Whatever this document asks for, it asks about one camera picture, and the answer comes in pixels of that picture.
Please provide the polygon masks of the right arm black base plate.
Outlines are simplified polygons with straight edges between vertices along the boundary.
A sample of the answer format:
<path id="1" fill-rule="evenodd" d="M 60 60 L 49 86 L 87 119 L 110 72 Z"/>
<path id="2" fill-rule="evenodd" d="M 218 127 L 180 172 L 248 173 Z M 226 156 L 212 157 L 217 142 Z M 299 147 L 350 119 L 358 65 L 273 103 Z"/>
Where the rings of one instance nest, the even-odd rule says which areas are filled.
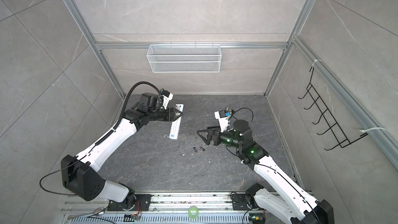
<path id="1" fill-rule="evenodd" d="M 232 201 L 232 207 L 234 211 L 246 211 L 250 209 L 246 201 L 245 194 L 237 194 L 232 192 L 230 194 L 230 199 Z"/>

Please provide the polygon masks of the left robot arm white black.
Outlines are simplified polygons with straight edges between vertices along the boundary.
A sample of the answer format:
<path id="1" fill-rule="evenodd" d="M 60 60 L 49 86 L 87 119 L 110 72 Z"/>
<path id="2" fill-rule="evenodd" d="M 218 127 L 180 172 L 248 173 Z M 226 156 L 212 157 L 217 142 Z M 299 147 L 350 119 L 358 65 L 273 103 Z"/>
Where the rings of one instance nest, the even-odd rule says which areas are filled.
<path id="1" fill-rule="evenodd" d="M 105 180 L 98 171 L 121 144 L 149 122 L 166 121 L 179 126 L 183 105 L 169 107 L 172 98 L 169 92 L 142 94 L 140 101 L 123 111 L 122 118 L 101 138 L 76 156 L 65 156 L 61 161 L 64 188 L 85 201 L 108 200 L 125 211 L 137 207 L 132 188 Z"/>

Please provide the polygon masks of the white remote control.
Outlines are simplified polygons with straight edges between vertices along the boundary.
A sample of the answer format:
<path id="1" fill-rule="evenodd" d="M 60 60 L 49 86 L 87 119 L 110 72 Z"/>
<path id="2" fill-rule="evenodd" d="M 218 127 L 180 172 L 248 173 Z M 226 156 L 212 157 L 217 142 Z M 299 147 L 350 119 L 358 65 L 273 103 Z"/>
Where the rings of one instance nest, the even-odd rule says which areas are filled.
<path id="1" fill-rule="evenodd" d="M 183 104 L 176 104 L 175 108 L 177 110 L 179 110 L 180 112 L 182 112 L 183 108 L 184 108 L 184 105 Z M 172 122 L 171 130 L 170 130 L 170 134 L 169 134 L 169 138 L 172 139 L 172 140 L 178 139 L 181 119 L 182 119 L 182 117 L 179 117 L 177 120 Z"/>

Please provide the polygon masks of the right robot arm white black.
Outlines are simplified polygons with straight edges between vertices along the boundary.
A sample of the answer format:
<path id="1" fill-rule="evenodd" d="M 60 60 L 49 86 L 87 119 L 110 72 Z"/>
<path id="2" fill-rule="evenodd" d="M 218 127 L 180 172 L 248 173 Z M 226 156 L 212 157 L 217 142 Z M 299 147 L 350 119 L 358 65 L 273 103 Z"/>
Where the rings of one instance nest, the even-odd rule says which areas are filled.
<path id="1" fill-rule="evenodd" d="M 326 200 L 318 201 L 280 169 L 269 153 L 254 141 L 248 121 L 236 120 L 232 129 L 208 127 L 198 130 L 197 134 L 206 145 L 224 144 L 236 148 L 235 154 L 241 162 L 278 192 L 279 197 L 276 197 L 260 184 L 254 184 L 245 192 L 250 208 L 269 211 L 285 224 L 335 222 L 332 205 Z"/>

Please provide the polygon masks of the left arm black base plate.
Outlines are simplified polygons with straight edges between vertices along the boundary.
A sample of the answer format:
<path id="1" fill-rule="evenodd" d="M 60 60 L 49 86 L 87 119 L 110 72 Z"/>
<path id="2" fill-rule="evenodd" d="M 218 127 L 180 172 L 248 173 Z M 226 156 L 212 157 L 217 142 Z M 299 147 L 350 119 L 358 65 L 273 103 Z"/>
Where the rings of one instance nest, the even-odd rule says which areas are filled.
<path id="1" fill-rule="evenodd" d="M 131 195 L 128 196 L 123 202 L 112 202 L 108 207 L 109 211 L 148 211 L 152 195 Z"/>

